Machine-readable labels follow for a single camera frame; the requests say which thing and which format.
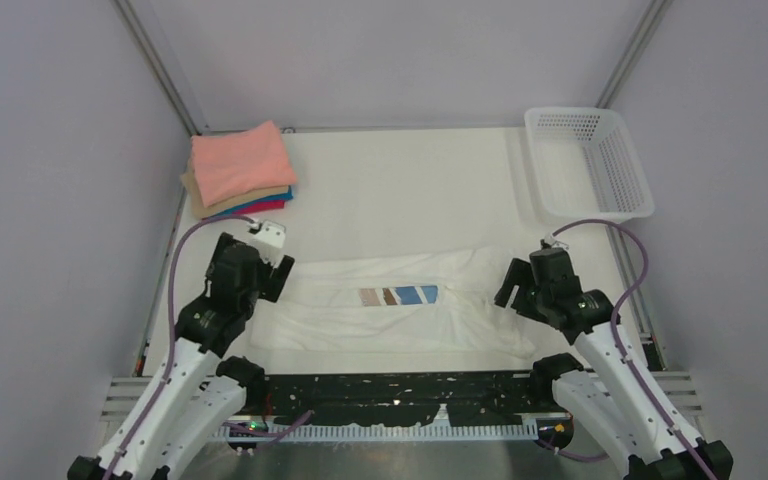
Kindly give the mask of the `white printed t-shirt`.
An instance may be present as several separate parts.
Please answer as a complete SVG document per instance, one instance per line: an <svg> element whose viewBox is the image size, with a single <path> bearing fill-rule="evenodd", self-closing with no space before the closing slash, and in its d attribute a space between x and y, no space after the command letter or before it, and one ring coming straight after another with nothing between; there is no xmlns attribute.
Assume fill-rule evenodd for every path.
<svg viewBox="0 0 768 480"><path fill-rule="evenodd" d="M528 358L524 321L494 303L513 258L498 247L297 263L248 327L265 350L492 352Z"/></svg>

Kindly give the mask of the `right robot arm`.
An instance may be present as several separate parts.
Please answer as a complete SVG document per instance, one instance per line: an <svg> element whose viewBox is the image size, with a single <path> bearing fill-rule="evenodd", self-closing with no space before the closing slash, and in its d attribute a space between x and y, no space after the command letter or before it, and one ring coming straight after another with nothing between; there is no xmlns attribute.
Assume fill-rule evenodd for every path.
<svg viewBox="0 0 768 480"><path fill-rule="evenodd" d="M625 479L727 479L734 459L668 398L600 290L586 291L566 250L545 246L512 259L494 302L560 332L573 353L532 367L531 397L570 413Z"/></svg>

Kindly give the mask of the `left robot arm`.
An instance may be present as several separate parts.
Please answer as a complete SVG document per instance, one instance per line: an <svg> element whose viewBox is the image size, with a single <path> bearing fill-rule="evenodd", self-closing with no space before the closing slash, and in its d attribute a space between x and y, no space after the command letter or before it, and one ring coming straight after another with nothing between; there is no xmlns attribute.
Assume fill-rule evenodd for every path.
<svg viewBox="0 0 768 480"><path fill-rule="evenodd" d="M178 313L166 359L110 440L79 456L70 479L177 479L233 414L267 398L260 367L226 355L259 301L276 302L294 264L282 226L264 222L246 241L220 235L202 292Z"/></svg>

